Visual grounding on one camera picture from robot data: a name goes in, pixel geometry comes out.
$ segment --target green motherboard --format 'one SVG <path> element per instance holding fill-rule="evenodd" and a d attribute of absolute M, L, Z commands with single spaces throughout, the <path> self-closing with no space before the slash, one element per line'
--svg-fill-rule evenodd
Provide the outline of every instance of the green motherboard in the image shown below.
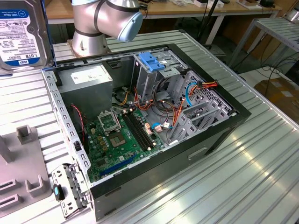
<path fill-rule="evenodd" d="M 91 162 L 91 167 L 87 172 L 90 182 L 95 182 L 116 170 L 126 167 L 128 164 L 151 156 L 164 147 L 157 134 L 153 133 L 149 136 L 146 132 L 146 128 L 144 127 L 146 121 L 141 112 L 136 110 L 132 112 L 132 115 L 134 119 L 138 120 L 138 125 L 140 125 L 140 127 L 135 125 L 134 130 L 132 130 L 133 125 L 129 129 L 128 122 L 124 120 L 128 118 L 124 117 L 123 114 L 116 115 L 120 129 L 112 131 L 109 134 L 107 132 L 105 134 L 103 125 L 109 128 L 114 126 L 115 123 L 113 119 L 107 116 L 103 116 L 105 119 L 104 121 L 103 119 L 101 120 L 102 123 L 100 120 L 96 120 L 85 125 L 88 134 L 88 158 Z M 147 135 L 152 144 L 154 144 L 154 147 L 150 150 L 145 150 L 144 147 L 141 147 L 135 138 L 138 137 L 136 131 L 141 131 L 140 128 L 144 132 L 142 134 Z"/>

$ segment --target metal bracket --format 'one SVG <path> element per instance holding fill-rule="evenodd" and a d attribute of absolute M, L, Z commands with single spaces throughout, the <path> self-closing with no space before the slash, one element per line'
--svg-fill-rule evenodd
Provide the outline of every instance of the metal bracket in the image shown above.
<path fill-rule="evenodd" d="M 62 187 L 65 196 L 60 202 L 65 218 L 69 218 L 91 202 L 88 187 L 77 164 L 62 164 L 53 170 L 51 175 L 54 183 Z"/>

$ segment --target hard drive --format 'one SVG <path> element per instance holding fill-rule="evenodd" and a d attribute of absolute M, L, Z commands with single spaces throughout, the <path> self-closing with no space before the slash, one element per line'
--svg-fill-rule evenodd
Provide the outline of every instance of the hard drive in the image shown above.
<path fill-rule="evenodd" d="M 0 75 L 54 63 L 40 0 L 0 1 Z"/>

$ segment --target aluminum work table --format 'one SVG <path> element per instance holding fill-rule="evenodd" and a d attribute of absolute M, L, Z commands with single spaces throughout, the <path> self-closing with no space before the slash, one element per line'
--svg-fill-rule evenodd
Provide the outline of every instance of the aluminum work table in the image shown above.
<path fill-rule="evenodd" d="M 284 55 L 288 48 L 299 52 L 299 24 L 290 22 L 285 18 L 254 19 L 244 33 L 238 46 L 235 48 L 231 61 L 228 64 L 229 67 L 235 64 L 240 51 L 255 27 L 261 29 L 261 31 L 247 52 L 251 52 L 265 34 L 271 35 L 285 45 L 277 57 L 276 62 L 281 59 L 281 56 Z"/>
<path fill-rule="evenodd" d="M 227 66 L 180 31 L 138 35 L 131 43 L 108 38 L 113 52 L 177 44 L 250 110 L 249 119 L 212 154 L 100 220 L 118 223 L 290 223 L 299 217 L 298 125 Z M 58 60 L 74 57 L 55 45 Z M 16 126 L 37 127 L 50 172 L 69 162 L 40 71 L 0 80 L 0 134 Z M 93 223 L 85 209 L 68 221 L 54 194 L 0 219 L 1 224 Z"/>

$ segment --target pci slot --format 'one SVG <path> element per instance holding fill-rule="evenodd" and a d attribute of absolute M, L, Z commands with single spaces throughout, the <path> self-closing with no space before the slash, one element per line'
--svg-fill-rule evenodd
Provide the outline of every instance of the pci slot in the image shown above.
<path fill-rule="evenodd" d="M 123 120 L 127 124 L 129 130 L 132 132 L 133 136 L 137 140 L 138 144 L 140 145 L 143 151 L 150 150 L 154 145 L 145 133 L 145 131 L 140 126 L 136 117 L 132 114 L 124 114 Z"/>
<path fill-rule="evenodd" d="M 131 158 L 129 158 L 129 159 L 125 160 L 125 161 L 122 161 L 122 162 L 120 162 L 120 163 L 118 163 L 118 164 L 116 164 L 116 165 L 114 165 L 114 166 L 112 166 L 112 167 L 110 167 L 108 169 L 105 169 L 104 171 L 100 172 L 100 176 L 109 174 L 109 173 L 111 173 L 111 172 L 113 172 L 113 171 L 115 171 L 115 170 L 117 170 L 117 169 L 119 169 L 119 168 L 121 168 L 123 166 L 126 166 L 126 165 L 130 164 L 133 161 L 133 158 L 135 156 L 136 155 L 133 155 Z"/>

